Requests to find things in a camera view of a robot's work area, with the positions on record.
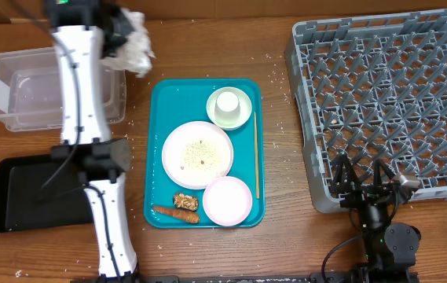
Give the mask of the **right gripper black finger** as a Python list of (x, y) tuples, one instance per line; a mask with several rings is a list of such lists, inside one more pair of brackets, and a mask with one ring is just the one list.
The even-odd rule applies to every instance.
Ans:
[[(395, 173), (381, 159), (377, 159), (373, 162), (373, 173), (373, 186), (375, 189), (393, 188), (393, 177), (395, 176)], [(388, 178), (387, 183), (383, 182), (382, 174), (385, 174)]]
[(339, 154), (334, 168), (336, 171), (329, 189), (331, 193), (351, 193), (360, 189), (361, 183), (347, 155)]

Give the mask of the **white tissue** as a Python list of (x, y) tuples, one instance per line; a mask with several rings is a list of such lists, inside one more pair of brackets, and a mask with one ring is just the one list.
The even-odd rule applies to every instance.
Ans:
[(110, 69), (132, 72), (143, 78), (152, 70), (151, 59), (155, 58), (148, 30), (144, 26), (145, 15), (127, 8), (122, 10), (134, 31), (127, 36), (127, 43), (118, 48), (116, 57), (102, 57), (101, 63)]

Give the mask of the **small pink bowl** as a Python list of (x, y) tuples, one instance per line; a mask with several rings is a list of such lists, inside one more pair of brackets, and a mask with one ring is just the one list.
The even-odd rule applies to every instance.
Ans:
[(253, 196), (238, 178), (225, 176), (212, 181), (203, 193), (203, 210), (219, 226), (236, 226), (251, 213)]

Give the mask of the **pale green bowl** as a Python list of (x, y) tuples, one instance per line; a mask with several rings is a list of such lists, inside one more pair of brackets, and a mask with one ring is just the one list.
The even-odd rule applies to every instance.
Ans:
[[(222, 123), (222, 121), (216, 118), (214, 114), (216, 99), (220, 93), (225, 91), (231, 91), (235, 93), (240, 101), (240, 114), (233, 123)], [(236, 130), (239, 127), (243, 126), (251, 117), (252, 103), (251, 99), (244, 91), (236, 87), (227, 86), (215, 90), (210, 95), (206, 103), (206, 112), (210, 121), (214, 123), (216, 126), (220, 127), (223, 130)]]

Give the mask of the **white paper cup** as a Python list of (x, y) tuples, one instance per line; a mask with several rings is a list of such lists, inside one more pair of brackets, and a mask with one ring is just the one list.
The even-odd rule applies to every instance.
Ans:
[(216, 99), (215, 117), (222, 123), (233, 123), (240, 114), (240, 101), (237, 95), (231, 91), (225, 91)]

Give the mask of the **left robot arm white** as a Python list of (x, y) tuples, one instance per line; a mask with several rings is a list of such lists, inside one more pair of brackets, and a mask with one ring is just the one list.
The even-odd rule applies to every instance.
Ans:
[(113, 138), (103, 103), (101, 59), (114, 57), (137, 30), (124, 9), (105, 1), (45, 1), (60, 72), (61, 144), (52, 158), (73, 166), (89, 203), (99, 250), (99, 282), (139, 282), (125, 205), (130, 147)]

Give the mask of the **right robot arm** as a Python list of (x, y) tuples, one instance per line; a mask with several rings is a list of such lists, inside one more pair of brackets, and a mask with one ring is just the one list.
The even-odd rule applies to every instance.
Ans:
[(407, 204), (420, 187), (414, 174), (394, 173), (381, 159), (373, 162), (373, 183), (364, 184), (347, 155), (339, 155), (330, 191), (340, 196), (339, 205), (356, 213), (353, 224), (360, 234), (335, 246), (321, 265), (323, 281), (328, 282), (326, 264), (341, 247), (361, 240), (366, 263), (358, 263), (343, 280), (346, 282), (417, 282), (409, 271), (416, 264), (420, 231), (408, 224), (394, 222), (398, 208)]

